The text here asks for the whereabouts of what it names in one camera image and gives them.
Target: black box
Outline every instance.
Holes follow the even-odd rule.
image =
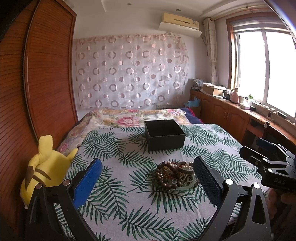
[[[145,121],[148,151],[182,148],[185,133],[175,120]]]

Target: yellow plush toy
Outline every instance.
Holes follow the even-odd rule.
[[[42,183],[45,187],[61,184],[77,150],[75,148],[66,157],[52,149],[52,136],[40,137],[39,153],[30,160],[20,188],[20,195],[26,207],[29,206],[37,183]]]

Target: circle pattern curtain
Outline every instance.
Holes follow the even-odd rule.
[[[74,41],[79,105],[147,109],[179,104],[189,58],[181,37],[121,35]]]

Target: wooden window frame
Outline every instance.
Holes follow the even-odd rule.
[[[235,16],[232,18],[226,19],[226,26],[228,32],[228,44],[229,44],[229,76],[228,76],[228,89],[233,89],[237,82],[237,48],[236,48],[236,41],[233,33],[233,27],[231,22],[238,21],[241,19],[248,19],[248,18],[256,18],[256,17],[278,17],[274,12],[255,12],[255,13],[248,13],[239,16]]]

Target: air conditioner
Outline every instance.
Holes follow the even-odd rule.
[[[165,12],[161,16],[161,23],[158,30],[170,31],[195,38],[200,37],[202,34],[199,31],[198,21]]]

